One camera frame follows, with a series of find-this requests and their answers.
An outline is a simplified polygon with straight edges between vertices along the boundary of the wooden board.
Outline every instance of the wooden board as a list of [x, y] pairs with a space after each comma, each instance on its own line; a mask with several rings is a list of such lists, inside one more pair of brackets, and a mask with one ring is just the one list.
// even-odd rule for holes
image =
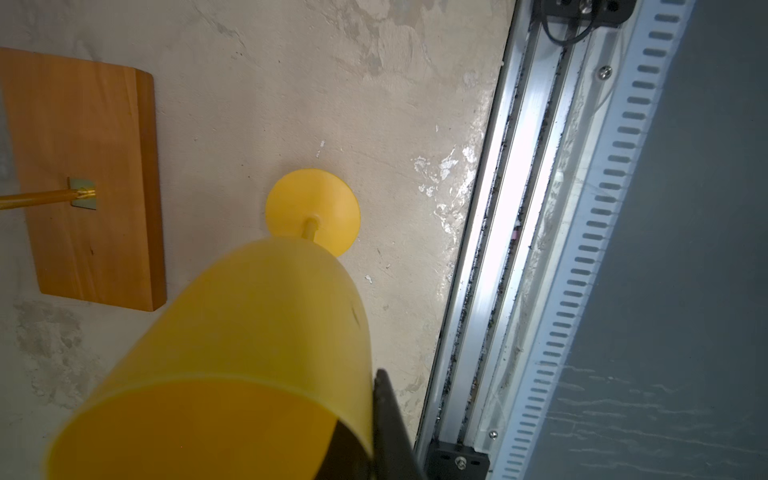
[[138, 310], [166, 300], [152, 76], [0, 48], [21, 192], [95, 183], [98, 208], [25, 209], [40, 291]]

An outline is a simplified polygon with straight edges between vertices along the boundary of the yellow plastic cup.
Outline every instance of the yellow plastic cup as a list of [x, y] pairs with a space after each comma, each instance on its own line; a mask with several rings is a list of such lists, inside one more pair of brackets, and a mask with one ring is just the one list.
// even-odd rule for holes
[[51, 444], [47, 478], [368, 478], [368, 323], [324, 247], [354, 241], [357, 200], [298, 170], [270, 193], [267, 223], [282, 236], [206, 270], [93, 391]]

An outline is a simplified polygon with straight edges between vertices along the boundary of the yellow pole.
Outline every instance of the yellow pole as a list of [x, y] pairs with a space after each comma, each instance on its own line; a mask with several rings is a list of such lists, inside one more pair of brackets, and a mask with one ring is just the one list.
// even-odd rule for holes
[[310, 242], [315, 241], [315, 233], [317, 233], [317, 228], [317, 220], [314, 218], [306, 219], [306, 222], [304, 222], [304, 231], [301, 233], [301, 237], [304, 240], [309, 240]]
[[0, 210], [11, 208], [32, 207], [34, 205], [55, 204], [57, 202], [71, 202], [96, 196], [93, 188], [78, 188], [77, 190], [53, 190], [50, 192], [36, 192], [33, 194], [0, 196]]

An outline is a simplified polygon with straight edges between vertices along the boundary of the yellow stick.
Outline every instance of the yellow stick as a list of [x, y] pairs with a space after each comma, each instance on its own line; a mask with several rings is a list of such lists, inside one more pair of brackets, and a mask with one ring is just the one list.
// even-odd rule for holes
[[33, 205], [55, 204], [57, 202], [71, 202], [82, 198], [96, 196], [93, 188], [78, 188], [77, 190], [53, 190], [50, 192], [37, 192], [34, 194], [19, 194], [0, 196], [0, 210], [10, 208], [32, 207]]

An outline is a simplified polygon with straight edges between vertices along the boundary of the black mount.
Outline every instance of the black mount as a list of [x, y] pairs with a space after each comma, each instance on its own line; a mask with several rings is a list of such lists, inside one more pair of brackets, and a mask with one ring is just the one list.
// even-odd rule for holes
[[[581, 12], [582, 4], [591, 4], [591, 0], [534, 0], [534, 16], [544, 12], [550, 21], [562, 20], [589, 21], [591, 16]], [[626, 22], [634, 11], [637, 0], [600, 0], [600, 10], [594, 20], [594, 26], [617, 27]]]
[[432, 441], [427, 451], [429, 480], [485, 480], [489, 468], [485, 453], [462, 445]]

